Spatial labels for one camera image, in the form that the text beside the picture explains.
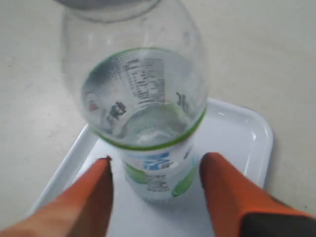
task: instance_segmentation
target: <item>bottle label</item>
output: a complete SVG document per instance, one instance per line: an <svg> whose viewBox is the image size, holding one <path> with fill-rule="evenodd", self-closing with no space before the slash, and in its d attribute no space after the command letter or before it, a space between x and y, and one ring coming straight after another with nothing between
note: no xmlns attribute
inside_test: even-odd
<svg viewBox="0 0 316 237"><path fill-rule="evenodd" d="M121 150L120 156L131 187L153 202L166 202L185 193L197 170L192 138L156 151Z"/></svg>

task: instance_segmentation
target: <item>tray rim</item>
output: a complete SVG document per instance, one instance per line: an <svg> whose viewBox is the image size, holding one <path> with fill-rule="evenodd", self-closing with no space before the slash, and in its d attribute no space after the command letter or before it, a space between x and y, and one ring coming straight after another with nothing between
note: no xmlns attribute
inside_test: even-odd
<svg viewBox="0 0 316 237"><path fill-rule="evenodd" d="M224 106L227 109L234 110L234 111L237 111L237 112L242 113L242 114L247 114L247 115L253 117L254 119L256 119L262 125L262 127L265 130L266 136L267 136L267 148L266 148L267 157L262 159L260 173L258 176L258 180L260 179L261 181L258 181L258 182L260 182L260 184L257 184L257 185L260 187L263 187L264 182L265 182L265 178L266 178L266 174L267 174L267 170L268 170L270 157L271 157L271 152L273 149L273 143L274 143L274 136L273 136L273 132L272 132L272 129L271 129L269 123L258 112L255 112L252 109L249 109L247 107L233 105L233 104L230 104L228 102L223 102L223 101L213 99L213 98L208 98L207 103L208 104L209 103L216 104L216 105L221 106L221 107ZM52 178L47 183L47 185L44 188L44 190L42 191L41 195L37 198L37 200L34 203L34 205L32 206L32 208L27 212L26 216L32 215L37 209L39 209L40 207L42 207L43 205L47 204L47 202L50 201L48 196L50 195L53 187L56 185L56 183L58 182L58 179L63 174L63 172L67 169L67 165L70 162L70 158L76 156L76 153L78 153L78 150L80 150L81 148L84 147L84 146L82 146L82 144L88 144L87 142L90 142L90 144L92 144L90 149L85 148L85 150L88 150L87 152L89 153L92 150L94 144L98 141L98 139L99 139L99 137L97 135L95 135L93 133L93 131L90 129L89 125L86 124L84 126L83 130L80 132L80 134L76 138L76 140L74 141L74 143L71 146L71 148L69 149L69 151L67 152L66 156L64 157L64 159L62 160L62 162L60 163L58 168L56 169Z"/></svg>

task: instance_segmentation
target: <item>water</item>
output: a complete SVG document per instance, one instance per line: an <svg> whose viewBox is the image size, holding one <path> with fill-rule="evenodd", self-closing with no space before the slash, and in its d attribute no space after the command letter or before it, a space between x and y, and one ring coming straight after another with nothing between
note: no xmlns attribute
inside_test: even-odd
<svg viewBox="0 0 316 237"><path fill-rule="evenodd" d="M139 146L163 144L185 133L189 124L189 117L176 105L149 106L133 114L122 126L122 140Z"/></svg>

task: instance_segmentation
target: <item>plastic tray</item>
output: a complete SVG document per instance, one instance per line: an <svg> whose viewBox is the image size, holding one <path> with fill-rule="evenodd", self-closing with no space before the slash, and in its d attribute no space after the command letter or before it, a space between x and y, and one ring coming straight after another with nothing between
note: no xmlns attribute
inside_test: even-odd
<svg viewBox="0 0 316 237"><path fill-rule="evenodd" d="M273 146L268 123L256 112L214 99L195 135L202 157L220 152L246 177L263 187ZM197 177L190 189L165 205L147 204L125 181L115 148L86 126L30 213L53 200L79 178L97 158L110 155L115 185L114 207L108 237L210 237L214 236Z"/></svg>

